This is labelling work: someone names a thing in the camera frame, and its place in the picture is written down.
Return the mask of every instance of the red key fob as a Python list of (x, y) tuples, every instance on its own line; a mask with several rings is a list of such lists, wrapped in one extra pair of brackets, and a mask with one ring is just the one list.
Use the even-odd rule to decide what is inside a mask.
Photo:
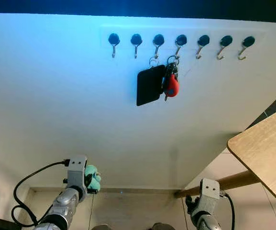
[(169, 79), (167, 89), (165, 90), (166, 97), (175, 97), (179, 91), (179, 83), (173, 73)]

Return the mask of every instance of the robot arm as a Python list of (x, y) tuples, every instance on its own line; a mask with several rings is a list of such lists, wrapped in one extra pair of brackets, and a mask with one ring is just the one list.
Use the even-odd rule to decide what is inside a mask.
[(188, 214), (197, 230), (221, 230), (213, 216), (216, 204), (220, 200), (220, 185), (217, 181), (204, 178), (200, 182), (200, 196), (192, 202), (190, 196), (186, 197)]
[(54, 201), (46, 216), (34, 230), (68, 230), (75, 214), (77, 205), (87, 193), (96, 194), (94, 188), (87, 188), (92, 181), (92, 174), (85, 176), (87, 167), (86, 156), (77, 156), (69, 160), (66, 189)]

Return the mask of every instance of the tiled floor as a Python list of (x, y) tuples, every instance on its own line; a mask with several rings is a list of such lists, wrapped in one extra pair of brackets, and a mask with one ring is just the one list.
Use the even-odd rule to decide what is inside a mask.
[[(222, 153), (188, 187), (199, 185), (203, 177), (219, 179), (244, 170), (230, 153)], [(276, 230), (276, 199), (260, 183), (227, 192), (235, 205), (236, 229)], [(31, 209), (42, 216), (57, 195), (58, 192), (36, 192)], [(172, 193), (101, 191), (78, 206), (70, 229), (90, 230), (105, 223), (114, 230), (147, 230), (156, 222), (164, 222), (176, 230), (195, 230), (185, 206), (184, 199), (175, 199)], [(215, 216), (223, 230), (231, 229), (228, 200), (219, 201)]]

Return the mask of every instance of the wooden table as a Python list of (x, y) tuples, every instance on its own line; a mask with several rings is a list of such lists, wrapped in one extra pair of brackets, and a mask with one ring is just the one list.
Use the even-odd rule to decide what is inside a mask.
[[(227, 148), (248, 171), (218, 180), (221, 189), (261, 182), (276, 197), (276, 113), (231, 138)], [(195, 187), (175, 196), (198, 193), (199, 188)]]

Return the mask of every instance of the metal hook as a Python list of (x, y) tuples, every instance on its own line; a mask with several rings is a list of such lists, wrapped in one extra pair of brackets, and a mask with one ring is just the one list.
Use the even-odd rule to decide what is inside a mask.
[(134, 45), (134, 58), (137, 58), (138, 46), (142, 43), (142, 38), (139, 34), (134, 34), (131, 38), (131, 43)]
[(175, 44), (177, 46), (176, 53), (174, 54), (175, 59), (179, 59), (178, 53), (180, 51), (180, 48), (184, 46), (187, 43), (187, 37), (184, 34), (179, 35), (176, 38)]
[(253, 36), (249, 36), (249, 37), (245, 38), (242, 41), (242, 47), (243, 47), (243, 49), (238, 54), (238, 59), (239, 60), (242, 61), (242, 60), (244, 60), (246, 58), (246, 56), (244, 56), (244, 57), (240, 57), (240, 56), (244, 52), (244, 50), (246, 50), (248, 47), (250, 47), (250, 46), (252, 46), (254, 44), (254, 41), (255, 41), (255, 39), (254, 39)]
[(196, 59), (200, 59), (201, 58), (201, 55), (199, 53), (200, 53), (201, 49), (204, 46), (206, 46), (206, 45), (209, 44), (209, 42), (210, 42), (210, 38), (209, 38), (208, 35), (203, 35), (202, 37), (199, 38), (199, 40), (197, 41), (199, 49), (198, 49), (198, 51), (197, 51), (197, 53), (195, 55)]
[(117, 34), (110, 34), (108, 41), (110, 42), (110, 44), (112, 45), (112, 57), (115, 57), (115, 46), (120, 43), (120, 39), (119, 36)]
[(218, 54), (216, 55), (216, 58), (218, 60), (222, 60), (225, 57), (224, 55), (219, 57), (219, 55), (221, 54), (221, 52), (223, 51), (224, 48), (225, 48), (225, 46), (222, 46), (222, 48), (219, 50)]
[(239, 60), (244, 60), (244, 59), (246, 58), (246, 56), (240, 57), (241, 54), (244, 52), (244, 50), (246, 50), (246, 48), (247, 48), (247, 47), (244, 47), (244, 46), (243, 46), (243, 49), (239, 52), (239, 54), (238, 54), (238, 59), (239, 59)]
[(227, 46), (229, 46), (232, 43), (232, 37), (230, 35), (227, 35), (225, 37), (223, 37), (220, 40), (220, 45), (221, 45), (221, 49), (219, 50), (218, 54), (216, 55), (216, 58), (218, 60), (222, 60), (225, 56), (222, 55), (221, 57), (219, 57), (219, 55), (221, 54), (221, 52), (223, 51), (223, 49)]
[(157, 34), (154, 39), (153, 39), (153, 44), (154, 46), (156, 46), (156, 51), (155, 51), (155, 55), (154, 55), (154, 58), (157, 59), (159, 57), (158, 55), (158, 50), (159, 50), (159, 47), (162, 46), (162, 44), (165, 42), (165, 39), (163, 37), (162, 34)]
[(203, 46), (199, 46), (199, 49), (198, 49), (198, 51), (197, 51), (197, 53), (195, 55), (196, 59), (200, 59), (201, 58), (201, 55), (199, 53), (200, 53), (200, 51), (201, 51), (202, 48), (203, 48)]

